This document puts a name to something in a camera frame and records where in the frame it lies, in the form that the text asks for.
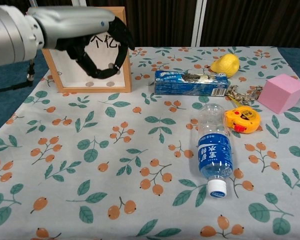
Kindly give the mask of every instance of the picture frame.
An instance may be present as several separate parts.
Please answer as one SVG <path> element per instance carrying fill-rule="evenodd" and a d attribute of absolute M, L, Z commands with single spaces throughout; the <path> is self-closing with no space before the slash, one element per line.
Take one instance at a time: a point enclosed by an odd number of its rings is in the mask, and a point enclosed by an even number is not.
<path fill-rule="evenodd" d="M 125 7 L 100 8 L 113 12 L 127 24 Z M 85 51 L 97 68 L 103 70 L 109 67 L 109 63 L 115 62 L 118 44 L 108 33 L 100 33 L 91 38 Z M 132 91 L 129 51 L 120 73 L 107 79 L 88 76 L 75 60 L 70 59 L 66 51 L 43 49 L 42 52 L 60 93 L 130 93 Z"/>

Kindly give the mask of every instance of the pink cube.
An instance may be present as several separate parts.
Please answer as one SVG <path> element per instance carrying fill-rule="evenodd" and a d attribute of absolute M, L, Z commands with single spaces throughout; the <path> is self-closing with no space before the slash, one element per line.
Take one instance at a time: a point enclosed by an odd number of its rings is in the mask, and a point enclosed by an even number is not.
<path fill-rule="evenodd" d="M 292 108 L 300 99 L 300 80 L 281 74 L 266 81 L 258 101 L 281 114 Z"/>

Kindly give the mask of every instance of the tape measure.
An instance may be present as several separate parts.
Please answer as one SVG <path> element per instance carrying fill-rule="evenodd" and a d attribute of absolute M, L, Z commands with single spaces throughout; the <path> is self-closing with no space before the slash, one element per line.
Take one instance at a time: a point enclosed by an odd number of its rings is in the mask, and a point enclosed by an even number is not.
<path fill-rule="evenodd" d="M 239 104 L 230 97 L 239 107 L 225 112 L 226 125 L 238 133 L 250 134 L 258 129 L 261 123 L 260 115 L 250 106 Z"/>

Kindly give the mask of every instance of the white bottle cap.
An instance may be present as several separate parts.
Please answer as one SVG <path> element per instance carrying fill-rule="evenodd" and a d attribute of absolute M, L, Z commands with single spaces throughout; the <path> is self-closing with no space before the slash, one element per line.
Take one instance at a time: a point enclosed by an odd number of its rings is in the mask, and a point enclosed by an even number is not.
<path fill-rule="evenodd" d="M 221 179 L 208 181 L 208 193 L 214 198 L 223 198 L 227 195 L 227 184 Z"/>

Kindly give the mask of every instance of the clear plastic bottle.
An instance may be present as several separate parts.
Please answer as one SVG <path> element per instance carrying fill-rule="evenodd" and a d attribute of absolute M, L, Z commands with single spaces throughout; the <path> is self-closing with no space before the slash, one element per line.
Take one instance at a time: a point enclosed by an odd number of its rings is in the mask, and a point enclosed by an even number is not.
<path fill-rule="evenodd" d="M 202 108 L 198 134 L 199 170 L 208 179 L 208 193 L 215 198 L 225 197 L 225 179 L 232 174 L 233 162 L 225 110 L 220 105 L 210 103 Z"/>

